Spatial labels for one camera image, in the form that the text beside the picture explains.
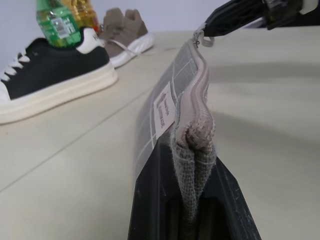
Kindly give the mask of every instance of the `white table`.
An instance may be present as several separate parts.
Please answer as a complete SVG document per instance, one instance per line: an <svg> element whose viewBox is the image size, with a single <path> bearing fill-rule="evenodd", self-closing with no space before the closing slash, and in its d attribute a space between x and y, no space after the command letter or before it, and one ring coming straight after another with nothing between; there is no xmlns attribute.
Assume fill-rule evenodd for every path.
<svg viewBox="0 0 320 240"><path fill-rule="evenodd" d="M1 240L127 239L135 119L191 34L158 33L116 85L0 126ZM318 27L242 29L200 49L218 156L263 240L320 238L319 39Z"/></svg>

